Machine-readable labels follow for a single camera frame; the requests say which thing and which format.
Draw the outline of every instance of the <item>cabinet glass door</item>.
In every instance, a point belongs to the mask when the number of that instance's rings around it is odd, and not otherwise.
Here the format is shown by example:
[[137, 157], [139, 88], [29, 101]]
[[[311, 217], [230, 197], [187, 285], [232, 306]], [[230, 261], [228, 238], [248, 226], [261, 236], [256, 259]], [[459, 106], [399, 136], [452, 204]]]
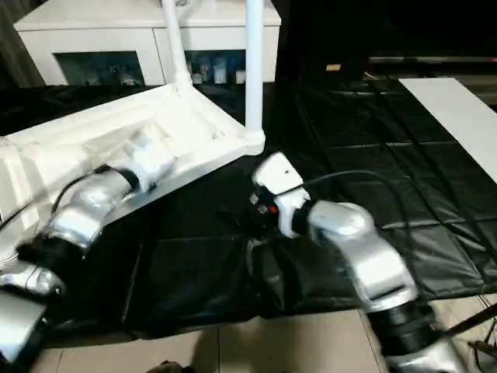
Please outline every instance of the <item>cabinet glass door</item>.
[[186, 51], [193, 84], [237, 85], [245, 83], [245, 51]]
[[70, 85], [144, 85], [135, 51], [54, 54]]

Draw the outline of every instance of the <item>white table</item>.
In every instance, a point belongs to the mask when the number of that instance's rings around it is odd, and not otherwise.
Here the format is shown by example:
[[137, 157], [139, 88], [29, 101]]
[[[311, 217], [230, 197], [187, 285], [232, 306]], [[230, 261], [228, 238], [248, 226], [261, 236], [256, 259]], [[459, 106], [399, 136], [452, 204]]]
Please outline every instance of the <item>white table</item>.
[[497, 113], [454, 78], [400, 82], [497, 183]]

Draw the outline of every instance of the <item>black leather surface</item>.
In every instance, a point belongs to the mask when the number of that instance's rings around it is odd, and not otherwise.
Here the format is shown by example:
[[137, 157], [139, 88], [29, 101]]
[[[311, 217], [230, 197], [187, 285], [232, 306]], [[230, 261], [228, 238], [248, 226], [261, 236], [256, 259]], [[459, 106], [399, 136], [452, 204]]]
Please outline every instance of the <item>black leather surface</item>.
[[[243, 92], [203, 90], [243, 121]], [[390, 179], [406, 204], [414, 251], [405, 246], [404, 223], [391, 195], [377, 181], [351, 177], [309, 190], [315, 199], [348, 200], [368, 209], [427, 298], [497, 291], [497, 186], [403, 86], [278, 82], [266, 91], [264, 154], [243, 157], [108, 227], [72, 292], [71, 321], [59, 328], [64, 335], [123, 329], [157, 337], [255, 315], [352, 307], [335, 253], [278, 235], [247, 253], [250, 236], [234, 221], [252, 192], [252, 172], [276, 150], [304, 179], [346, 169], [369, 169]], [[133, 92], [0, 92], [0, 132]]]

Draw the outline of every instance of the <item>silver arm segment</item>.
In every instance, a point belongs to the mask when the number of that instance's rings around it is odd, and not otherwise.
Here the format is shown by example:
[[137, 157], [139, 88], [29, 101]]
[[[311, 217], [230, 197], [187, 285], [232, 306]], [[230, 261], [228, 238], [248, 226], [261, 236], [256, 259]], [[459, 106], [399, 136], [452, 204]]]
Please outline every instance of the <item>silver arm segment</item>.
[[309, 235], [343, 256], [361, 307], [392, 309], [417, 299], [418, 290], [404, 260], [381, 238], [371, 215], [356, 204], [320, 200], [308, 215]]
[[[378, 330], [378, 326], [375, 328], [378, 320], [381, 320], [381, 328], [391, 327], [394, 330], [399, 327], [389, 324], [389, 312], [395, 310], [397, 315], [406, 313], [407, 309], [403, 307], [413, 305], [419, 294], [404, 260], [378, 235], [371, 215], [356, 204], [320, 200], [309, 211], [308, 224], [312, 241], [341, 253], [361, 308], [370, 317], [375, 331]], [[433, 332], [436, 341], [408, 354], [387, 354], [385, 360], [389, 367], [394, 371], [412, 373], [468, 372], [452, 342], [443, 336], [438, 337], [436, 326], [421, 324], [419, 327], [425, 330], [416, 338], [431, 340]], [[401, 334], [391, 340], [382, 339], [383, 333], [377, 333], [377, 336], [385, 344], [399, 343], [403, 338]]]
[[269, 204], [258, 211], [277, 206], [283, 235], [290, 239], [306, 235], [341, 254], [359, 306], [392, 371], [468, 373], [456, 348], [438, 328], [431, 308], [419, 299], [404, 260], [378, 234], [369, 212], [356, 204], [310, 201], [308, 193], [298, 188], [302, 179], [281, 153], [269, 157], [252, 179], [263, 193], [252, 196], [251, 202]]
[[111, 166], [74, 186], [70, 201], [27, 245], [33, 255], [23, 260], [19, 251], [20, 260], [0, 272], [0, 371], [2, 359], [17, 364], [32, 344], [40, 344], [35, 334], [46, 329], [47, 297], [64, 294], [72, 266], [84, 260], [112, 212], [131, 194], [148, 193], [172, 168], [176, 158], [164, 138], [157, 128], [137, 131]]

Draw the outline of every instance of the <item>tile floor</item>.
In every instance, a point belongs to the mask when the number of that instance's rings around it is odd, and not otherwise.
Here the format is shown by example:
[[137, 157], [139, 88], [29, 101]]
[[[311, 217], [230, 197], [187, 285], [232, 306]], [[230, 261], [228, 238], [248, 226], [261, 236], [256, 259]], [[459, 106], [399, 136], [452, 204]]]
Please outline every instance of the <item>tile floor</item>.
[[[497, 295], [487, 299], [497, 302]], [[433, 303], [446, 326], [483, 308], [478, 297]], [[481, 339], [489, 323], [455, 339], [472, 365], [465, 341]], [[197, 373], [387, 373], [365, 316], [357, 311], [253, 319], [162, 340], [46, 350], [34, 373], [145, 373], [164, 360], [192, 364]]]

